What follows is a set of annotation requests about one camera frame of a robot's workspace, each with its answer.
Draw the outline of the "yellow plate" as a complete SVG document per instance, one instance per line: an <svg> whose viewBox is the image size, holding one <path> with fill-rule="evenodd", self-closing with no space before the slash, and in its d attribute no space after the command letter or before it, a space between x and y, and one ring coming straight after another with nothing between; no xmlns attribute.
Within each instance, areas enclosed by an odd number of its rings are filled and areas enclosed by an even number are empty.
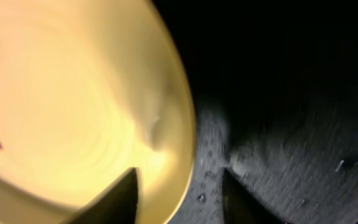
<svg viewBox="0 0 358 224"><path fill-rule="evenodd" d="M195 113L144 0L0 0L0 223L65 223L131 168L137 223L167 223L195 164Z"/></svg>

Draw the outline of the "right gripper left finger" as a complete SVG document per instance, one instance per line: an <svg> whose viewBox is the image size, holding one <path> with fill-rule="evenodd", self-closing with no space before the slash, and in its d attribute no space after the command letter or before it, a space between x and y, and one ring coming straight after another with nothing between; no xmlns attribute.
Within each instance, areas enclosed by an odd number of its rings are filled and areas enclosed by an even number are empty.
<svg viewBox="0 0 358 224"><path fill-rule="evenodd" d="M86 208L73 215L67 224L135 224L139 188L137 169L126 170L116 183Z"/></svg>

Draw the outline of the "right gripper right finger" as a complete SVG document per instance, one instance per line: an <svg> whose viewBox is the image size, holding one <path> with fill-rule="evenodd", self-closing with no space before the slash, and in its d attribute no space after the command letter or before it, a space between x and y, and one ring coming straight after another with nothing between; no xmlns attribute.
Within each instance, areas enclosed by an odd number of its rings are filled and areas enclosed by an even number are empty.
<svg viewBox="0 0 358 224"><path fill-rule="evenodd" d="M287 224L265 208L228 170L222 181L225 224Z"/></svg>

